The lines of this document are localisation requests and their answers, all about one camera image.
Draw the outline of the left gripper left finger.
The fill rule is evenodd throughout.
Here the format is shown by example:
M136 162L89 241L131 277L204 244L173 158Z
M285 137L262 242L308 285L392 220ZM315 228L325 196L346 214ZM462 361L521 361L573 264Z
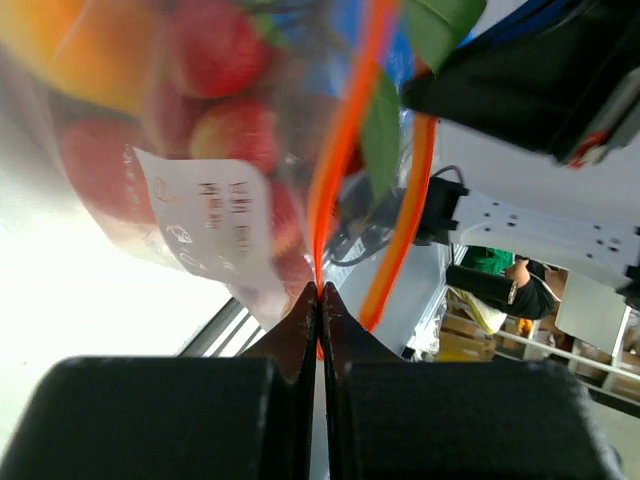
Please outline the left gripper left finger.
M76 357L37 386L1 463L5 479L305 479L318 303L243 354Z

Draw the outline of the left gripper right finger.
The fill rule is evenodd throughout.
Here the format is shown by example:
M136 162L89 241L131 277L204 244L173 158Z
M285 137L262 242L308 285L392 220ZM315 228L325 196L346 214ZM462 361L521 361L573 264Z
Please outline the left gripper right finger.
M335 479L620 479L586 389L549 362L402 359L322 295Z

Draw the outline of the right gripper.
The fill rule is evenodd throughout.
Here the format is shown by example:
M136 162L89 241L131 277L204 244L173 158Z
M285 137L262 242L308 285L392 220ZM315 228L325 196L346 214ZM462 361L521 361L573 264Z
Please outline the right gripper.
M527 1L401 98L560 165L598 164L639 133L639 4Z

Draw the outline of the clear zip bag orange zipper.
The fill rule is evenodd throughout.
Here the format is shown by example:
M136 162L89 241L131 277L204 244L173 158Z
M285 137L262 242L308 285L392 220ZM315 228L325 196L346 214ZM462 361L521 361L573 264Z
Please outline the clear zip bag orange zipper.
M367 236L383 317L417 226L433 124L401 85L456 43L441 1L5 1L1 252L97 272L126 253L228 287L266 326Z

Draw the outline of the red cherry bunch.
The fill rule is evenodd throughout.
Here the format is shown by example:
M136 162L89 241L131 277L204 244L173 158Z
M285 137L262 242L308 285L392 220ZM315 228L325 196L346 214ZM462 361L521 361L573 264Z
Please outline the red cherry bunch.
M162 14L137 116L67 110L62 170L138 254L281 312L326 247L391 191L402 140L379 64L397 7L373 1L340 97L302 90L288 1L148 2Z

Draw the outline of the yellow orange mango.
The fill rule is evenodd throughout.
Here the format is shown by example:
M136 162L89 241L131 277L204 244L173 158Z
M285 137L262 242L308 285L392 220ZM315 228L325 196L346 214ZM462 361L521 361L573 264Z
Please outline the yellow orange mango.
M161 20L142 1L3 1L1 45L49 86L137 116Z

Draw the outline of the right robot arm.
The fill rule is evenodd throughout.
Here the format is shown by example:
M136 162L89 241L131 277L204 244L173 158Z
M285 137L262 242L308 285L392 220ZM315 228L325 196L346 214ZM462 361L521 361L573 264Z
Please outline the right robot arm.
M528 1L406 82L403 104L487 136L457 143L498 199L435 179L421 237L545 260L639 304L639 5Z

